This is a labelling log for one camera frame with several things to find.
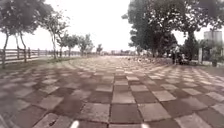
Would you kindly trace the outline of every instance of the building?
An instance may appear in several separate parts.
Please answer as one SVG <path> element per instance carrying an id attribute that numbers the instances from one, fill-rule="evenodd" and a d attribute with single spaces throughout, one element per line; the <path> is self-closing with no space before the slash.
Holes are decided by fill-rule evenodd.
<path id="1" fill-rule="evenodd" d="M 215 43 L 222 43 L 222 31 L 208 31 L 204 33 L 204 39 L 214 41 Z"/>

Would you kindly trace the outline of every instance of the tree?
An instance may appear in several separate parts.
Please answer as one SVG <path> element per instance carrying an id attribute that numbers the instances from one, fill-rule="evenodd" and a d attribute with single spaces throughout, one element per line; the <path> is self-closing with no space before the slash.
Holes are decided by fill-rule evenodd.
<path id="1" fill-rule="evenodd" d="M 46 18 L 42 19 L 41 25 L 51 34 L 54 59 L 56 59 L 56 40 L 57 38 L 61 38 L 61 34 L 65 32 L 65 29 L 68 27 L 68 25 L 65 21 L 63 21 L 61 12 L 55 11 L 52 12 L 51 15 L 48 15 Z"/>
<path id="2" fill-rule="evenodd" d="M 75 45 L 77 44 L 78 44 L 78 37 L 76 35 L 72 35 L 68 37 L 66 46 L 68 46 L 68 49 L 69 49 L 69 57 L 71 55 L 71 49 L 74 48 Z"/>
<path id="3" fill-rule="evenodd" d="M 223 3 L 218 0 L 132 0 L 128 13 L 122 18 L 133 24 L 131 46 L 162 54 L 164 47 L 172 46 L 167 35 L 179 30 L 188 34 L 186 46 L 192 58 L 194 32 L 208 24 L 214 29 L 220 28 L 224 23 Z"/>
<path id="4" fill-rule="evenodd" d="M 96 52 L 99 54 L 103 51 L 102 44 L 98 44 L 98 47 L 96 48 Z"/>
<path id="5" fill-rule="evenodd" d="M 90 39 L 90 34 L 87 34 L 85 37 L 80 36 L 78 38 L 78 46 L 80 48 L 81 55 L 83 55 L 84 52 L 91 52 L 94 46 Z"/>
<path id="6" fill-rule="evenodd" d="M 6 42 L 3 48 L 3 68 L 5 64 L 5 49 L 7 47 L 8 38 L 11 35 L 20 36 L 24 46 L 24 62 L 26 62 L 26 45 L 23 40 L 24 33 L 33 33 L 39 26 L 40 18 L 47 15 L 44 0 L 5 0 L 0 4 L 0 22 L 1 32 L 6 34 Z"/>

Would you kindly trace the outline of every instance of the wooden fence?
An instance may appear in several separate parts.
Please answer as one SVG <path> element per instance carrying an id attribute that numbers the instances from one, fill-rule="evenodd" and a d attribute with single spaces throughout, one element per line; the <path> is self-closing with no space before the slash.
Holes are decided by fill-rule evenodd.
<path id="1" fill-rule="evenodd" d="M 0 49 L 0 61 L 2 61 L 2 49 Z M 18 60 L 24 60 L 25 57 L 25 50 L 24 49 L 6 49 L 5 52 L 5 62 L 13 62 L 13 61 L 18 61 Z M 35 58 L 39 58 L 39 57 L 51 57 L 54 55 L 53 50 L 52 51 L 48 51 L 48 50 L 31 50 L 31 49 L 27 49 L 26 50 L 26 58 L 27 60 L 29 59 L 35 59 Z M 56 55 L 57 57 L 66 57 L 69 56 L 69 52 L 68 51 L 56 51 Z M 70 53 L 71 56 L 79 56 L 80 52 L 75 52 L 75 51 L 71 51 Z"/>

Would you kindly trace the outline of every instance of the checkered pavement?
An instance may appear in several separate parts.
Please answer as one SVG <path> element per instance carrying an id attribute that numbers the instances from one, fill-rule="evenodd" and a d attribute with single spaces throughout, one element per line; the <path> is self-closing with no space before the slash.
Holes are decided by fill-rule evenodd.
<path id="1" fill-rule="evenodd" d="M 197 67 L 79 59 L 1 73 L 0 113 L 19 128 L 224 128 L 223 83 Z"/>

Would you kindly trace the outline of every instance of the light paving tile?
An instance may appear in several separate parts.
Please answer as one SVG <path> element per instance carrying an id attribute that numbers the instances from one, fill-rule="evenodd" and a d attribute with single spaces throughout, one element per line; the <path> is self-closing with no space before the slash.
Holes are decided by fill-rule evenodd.
<path id="1" fill-rule="evenodd" d="M 148 88 L 144 85 L 132 85 L 131 90 L 134 92 L 142 92 L 142 91 L 148 91 Z"/>
<path id="2" fill-rule="evenodd" d="M 210 96 L 211 98 L 217 100 L 217 101 L 224 101 L 224 96 L 216 93 L 216 92 L 209 92 L 206 95 Z"/>
<path id="3" fill-rule="evenodd" d="M 160 86 L 164 87 L 166 90 L 176 90 L 178 89 L 176 86 L 172 84 L 161 84 Z"/>
<path id="4" fill-rule="evenodd" d="M 168 91 L 154 91 L 152 92 L 155 97 L 159 100 L 159 101 L 170 101 L 170 100 L 175 100 L 176 98 L 170 94 Z"/>
<path id="5" fill-rule="evenodd" d="M 61 97 L 48 96 L 40 102 L 39 106 L 51 110 L 54 109 L 62 100 L 63 98 Z"/>
<path id="6" fill-rule="evenodd" d="M 188 115 L 175 119 L 181 128 L 212 128 L 198 115 Z"/>
<path id="7" fill-rule="evenodd" d="M 168 112 L 159 103 L 139 104 L 138 108 L 144 121 L 156 121 L 171 118 Z"/>
<path id="8" fill-rule="evenodd" d="M 197 90 L 195 90 L 193 88 L 186 88 L 186 89 L 183 89 L 183 91 L 185 91 L 188 94 L 193 95 L 193 96 L 201 94 L 201 92 L 199 92 L 199 91 L 197 91 Z"/>

